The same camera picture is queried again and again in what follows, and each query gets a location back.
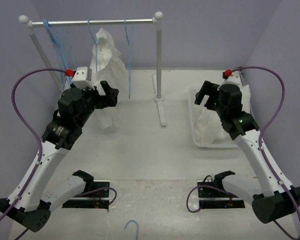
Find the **white skirt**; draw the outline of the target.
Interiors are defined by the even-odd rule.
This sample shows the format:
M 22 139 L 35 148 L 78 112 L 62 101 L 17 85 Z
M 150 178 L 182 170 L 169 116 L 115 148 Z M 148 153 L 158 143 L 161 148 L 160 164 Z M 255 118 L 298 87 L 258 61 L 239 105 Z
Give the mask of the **white skirt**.
M 250 87 L 205 81 L 195 94 L 194 104 L 201 113 L 194 125 L 196 140 L 202 145 L 235 140 L 258 125 L 250 112 Z

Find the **blue wire hanger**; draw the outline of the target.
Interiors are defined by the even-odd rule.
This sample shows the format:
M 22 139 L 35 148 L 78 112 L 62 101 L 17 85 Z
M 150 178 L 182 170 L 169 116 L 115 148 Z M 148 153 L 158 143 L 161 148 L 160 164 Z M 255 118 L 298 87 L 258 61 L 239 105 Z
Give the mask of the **blue wire hanger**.
M 128 31 L 127 20 L 124 19 L 124 31 L 125 37 L 128 45 L 128 98 L 131 98 L 131 90 L 132 90 L 132 62 L 133 62 L 133 37 L 134 37 L 134 26 L 131 27 L 130 31 Z

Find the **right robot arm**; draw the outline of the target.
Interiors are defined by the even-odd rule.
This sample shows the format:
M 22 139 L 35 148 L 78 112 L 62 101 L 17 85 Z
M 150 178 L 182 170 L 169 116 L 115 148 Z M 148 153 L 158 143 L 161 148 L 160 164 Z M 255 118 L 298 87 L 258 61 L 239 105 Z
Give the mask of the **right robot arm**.
M 208 97 L 204 107 L 217 113 L 222 128 L 242 150 L 258 180 L 252 183 L 228 170 L 216 175 L 214 193 L 223 197 L 230 192 L 249 203 L 264 224 L 295 213 L 295 206 L 300 206 L 300 186 L 294 186 L 283 174 L 260 137 L 254 117 L 243 111 L 240 88 L 205 81 L 194 103 L 200 105 L 204 96 Z

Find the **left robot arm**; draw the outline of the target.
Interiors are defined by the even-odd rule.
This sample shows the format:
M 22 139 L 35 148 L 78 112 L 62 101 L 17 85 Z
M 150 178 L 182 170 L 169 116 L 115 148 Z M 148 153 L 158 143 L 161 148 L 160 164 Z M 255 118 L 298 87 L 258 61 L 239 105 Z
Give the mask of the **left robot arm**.
M 101 81 L 100 85 L 104 95 L 95 86 L 72 86 L 62 93 L 52 121 L 39 140 L 36 158 L 13 193 L 0 198 L 0 212 L 27 230 L 38 232 L 56 208 L 73 197 L 87 197 L 93 193 L 94 178 L 82 170 L 74 172 L 54 192 L 46 192 L 45 188 L 94 110 L 117 105 L 119 90 L 111 88 L 106 81 Z

